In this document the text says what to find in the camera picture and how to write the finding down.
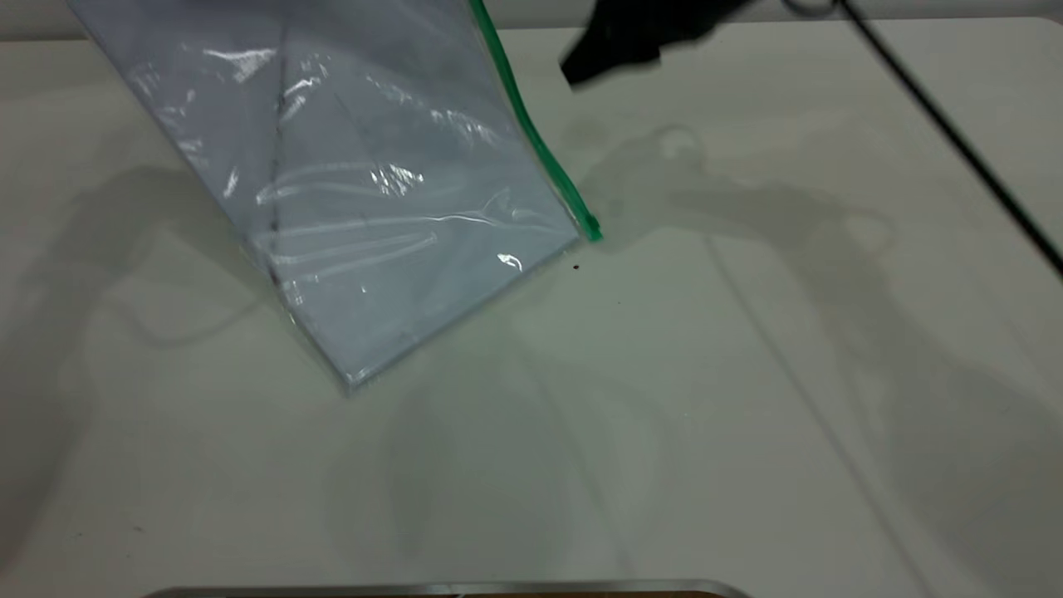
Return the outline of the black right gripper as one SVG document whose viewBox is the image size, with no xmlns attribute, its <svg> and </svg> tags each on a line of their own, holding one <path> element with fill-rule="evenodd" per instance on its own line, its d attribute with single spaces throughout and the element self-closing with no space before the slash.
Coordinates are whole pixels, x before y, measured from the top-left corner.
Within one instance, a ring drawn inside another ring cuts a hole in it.
<svg viewBox="0 0 1063 598">
<path fill-rule="evenodd" d="M 660 48 L 697 41 L 747 1 L 597 1 L 580 37 L 561 58 L 570 87 L 627 67 L 656 64 Z"/>
</svg>

